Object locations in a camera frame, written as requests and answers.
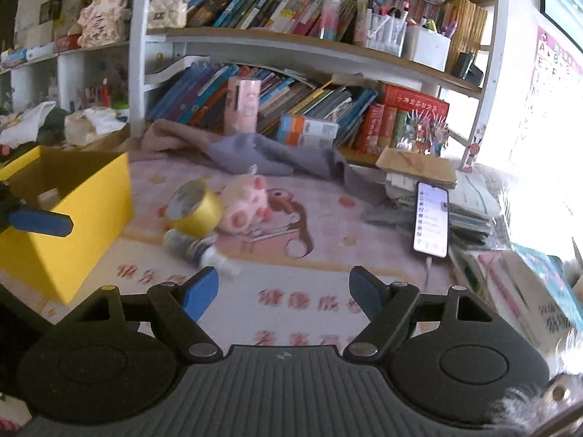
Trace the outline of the small blue labelled bottle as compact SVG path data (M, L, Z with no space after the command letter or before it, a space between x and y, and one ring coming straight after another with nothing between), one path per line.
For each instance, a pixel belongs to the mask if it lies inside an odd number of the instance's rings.
M165 233L162 246L172 256L185 259L198 268L213 267L220 275L234 278L239 274L240 268L214 246L217 237L211 234L198 239L171 229Z

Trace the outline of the yellow tape roll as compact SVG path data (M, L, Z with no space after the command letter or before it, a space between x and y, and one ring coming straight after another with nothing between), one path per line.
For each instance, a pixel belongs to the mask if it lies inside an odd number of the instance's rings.
M186 182L174 192L165 218L172 229L195 238L214 232L222 217L222 205L204 181Z

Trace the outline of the pink plush pig toy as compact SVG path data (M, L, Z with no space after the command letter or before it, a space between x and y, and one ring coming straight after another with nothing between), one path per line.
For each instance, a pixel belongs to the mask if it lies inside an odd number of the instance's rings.
M245 234L272 217L267 180L253 165L243 175L233 178L218 195L222 206L218 230L229 235Z

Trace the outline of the white charger cube in box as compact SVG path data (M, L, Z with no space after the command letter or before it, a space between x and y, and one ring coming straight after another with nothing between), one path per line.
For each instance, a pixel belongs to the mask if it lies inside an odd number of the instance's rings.
M38 195L39 208L51 210L60 202L60 193L57 188L52 188Z

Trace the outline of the smartphone with lit screen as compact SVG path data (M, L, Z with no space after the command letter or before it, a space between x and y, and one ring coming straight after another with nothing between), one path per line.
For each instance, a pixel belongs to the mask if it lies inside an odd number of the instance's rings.
M449 193L427 182L417 182L412 249L444 259L449 248L449 232Z

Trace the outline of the pink printed table mat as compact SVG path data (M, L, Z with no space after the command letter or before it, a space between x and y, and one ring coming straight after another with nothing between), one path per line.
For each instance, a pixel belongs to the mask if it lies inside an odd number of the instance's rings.
M178 158L131 162L127 154L36 148L8 164L1 180L30 204L56 189L56 211L73 222L64 238L15 229L1 237L2 284L57 323L102 286L142 294L195 275L198 263L163 244L180 188L198 181L219 192L232 176ZM357 265L428 294L454 285L451 262L418 255L410 228L365 222L370 185L351 193L297 175L268 178L267 189L270 219L214 243L227 263L200 324L219 347L346 347L368 322L349 291Z

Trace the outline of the brown cardboard envelope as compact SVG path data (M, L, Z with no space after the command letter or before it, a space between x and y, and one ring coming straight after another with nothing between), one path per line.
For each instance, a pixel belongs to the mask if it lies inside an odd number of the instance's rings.
M441 188L454 188L458 180L449 160L396 148L385 147L376 166L386 173L415 178Z

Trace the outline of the stack of papers and books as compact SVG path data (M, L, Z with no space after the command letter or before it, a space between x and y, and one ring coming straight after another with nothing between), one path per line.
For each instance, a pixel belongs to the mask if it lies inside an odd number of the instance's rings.
M449 255L458 279L545 357L582 337L582 223L532 177L457 173Z

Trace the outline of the white low side shelf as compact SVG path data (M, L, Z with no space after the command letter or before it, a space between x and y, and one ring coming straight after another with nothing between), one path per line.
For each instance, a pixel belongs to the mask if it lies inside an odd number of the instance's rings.
M129 99L129 44L78 48L46 54L1 70L1 107L12 113L44 101L65 111L101 102L107 83L113 100Z

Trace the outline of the purple grey cloth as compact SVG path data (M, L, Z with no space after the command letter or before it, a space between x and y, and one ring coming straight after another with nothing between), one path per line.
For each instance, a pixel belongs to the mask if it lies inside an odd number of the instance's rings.
M253 167L267 177L311 175L337 182L349 195L371 205L387 202L383 185L359 174L334 148L287 146L258 133L223 136L165 119L154 121L142 137L129 138L125 148L132 161L174 154L232 175L246 174Z

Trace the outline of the red book box set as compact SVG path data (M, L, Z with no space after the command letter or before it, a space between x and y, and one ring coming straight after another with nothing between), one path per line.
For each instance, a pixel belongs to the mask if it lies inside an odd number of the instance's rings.
M353 149L379 155L385 147L441 156L450 136L450 105L436 97L399 85L383 84L365 110Z

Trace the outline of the orange white blue box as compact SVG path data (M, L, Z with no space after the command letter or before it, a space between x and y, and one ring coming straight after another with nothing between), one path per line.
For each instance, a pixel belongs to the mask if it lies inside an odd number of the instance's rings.
M276 141L283 145L316 148L331 147L338 133L335 121L284 114L279 122Z

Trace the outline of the floral patterned gift bag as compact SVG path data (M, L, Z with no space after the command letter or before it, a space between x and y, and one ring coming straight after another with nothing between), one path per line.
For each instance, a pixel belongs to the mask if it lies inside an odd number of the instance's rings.
M82 28L77 43L82 48L109 46L125 39L125 10L128 0L92 0L80 12Z

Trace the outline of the white bookshelf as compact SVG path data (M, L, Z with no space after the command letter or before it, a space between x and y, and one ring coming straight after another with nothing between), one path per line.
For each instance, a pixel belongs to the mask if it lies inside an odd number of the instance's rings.
M145 128L147 67L154 60L156 48L166 48L173 57L191 52L222 62L271 65L303 73L325 81L333 75L357 75L379 81L408 79L423 85L436 85L464 94L478 101L468 135L452 137L465 151L461 167L470 169L481 146L494 102L508 21L508 0L461 0L460 13L474 14L478 9L493 11L491 39L485 78L475 85L446 72L424 66L370 48L348 43L318 40L308 36L271 33L266 29L147 29L149 0L133 0L129 36L129 122L130 133L137 137Z

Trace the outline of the white pen holder box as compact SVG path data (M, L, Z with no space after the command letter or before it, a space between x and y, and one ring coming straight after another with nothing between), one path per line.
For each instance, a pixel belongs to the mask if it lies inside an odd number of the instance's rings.
M444 72L451 40L420 26L409 26L404 36L401 56L404 59Z

